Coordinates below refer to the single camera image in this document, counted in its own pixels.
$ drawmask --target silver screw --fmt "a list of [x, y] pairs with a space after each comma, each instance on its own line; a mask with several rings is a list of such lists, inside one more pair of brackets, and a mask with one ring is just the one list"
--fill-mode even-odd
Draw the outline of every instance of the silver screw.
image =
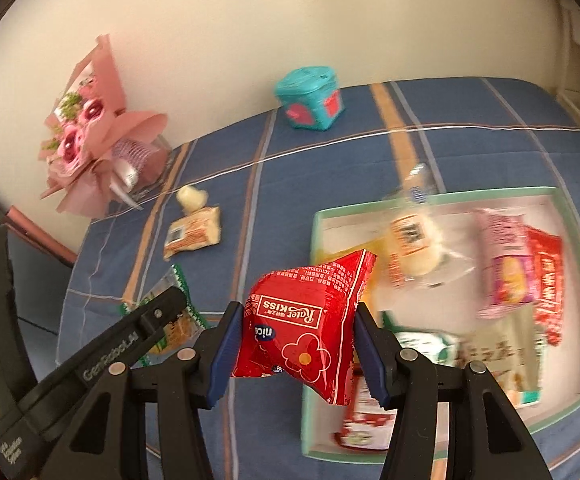
[[125, 371], [125, 365], [117, 361], [116, 363], [112, 363], [107, 371], [112, 375], [121, 375]]
[[484, 374], [487, 368], [481, 361], [471, 361], [470, 370], [476, 374]]
[[417, 354], [417, 351], [415, 349], [404, 348], [403, 350], [401, 350], [401, 352], [399, 352], [399, 355], [401, 356], [401, 359], [405, 359], [406, 361], [414, 361], [417, 359], [417, 356], [419, 354]]
[[189, 361], [190, 359], [194, 359], [196, 355], [194, 348], [182, 348], [177, 352], [177, 358], [181, 361]]

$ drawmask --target dark red package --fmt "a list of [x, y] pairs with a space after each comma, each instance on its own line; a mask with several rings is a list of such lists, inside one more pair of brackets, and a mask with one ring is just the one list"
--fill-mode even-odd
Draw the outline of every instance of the dark red package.
[[330, 404], [348, 404], [356, 305], [376, 256], [277, 270], [252, 287], [234, 377], [287, 371]]
[[530, 226], [528, 238], [540, 292], [534, 302], [534, 322], [544, 327], [548, 344], [557, 346], [563, 325], [563, 243], [561, 237]]

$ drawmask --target blue oval logo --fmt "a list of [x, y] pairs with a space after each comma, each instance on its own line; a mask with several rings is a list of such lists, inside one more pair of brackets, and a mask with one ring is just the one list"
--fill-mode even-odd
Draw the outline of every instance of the blue oval logo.
[[269, 325], [254, 325], [254, 338], [257, 341], [272, 341], [275, 335], [275, 329]]

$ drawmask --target turquoise container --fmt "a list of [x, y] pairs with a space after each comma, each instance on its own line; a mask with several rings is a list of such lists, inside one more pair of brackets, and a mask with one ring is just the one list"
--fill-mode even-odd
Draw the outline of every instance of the turquoise container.
[[343, 111], [337, 76], [329, 66], [292, 70], [275, 86], [293, 128], [327, 130]]

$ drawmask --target pink snack package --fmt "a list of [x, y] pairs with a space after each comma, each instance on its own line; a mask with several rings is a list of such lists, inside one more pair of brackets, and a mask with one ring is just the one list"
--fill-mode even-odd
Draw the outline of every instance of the pink snack package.
[[476, 211], [484, 256], [486, 304], [477, 317], [499, 319], [538, 298], [532, 251], [523, 215]]

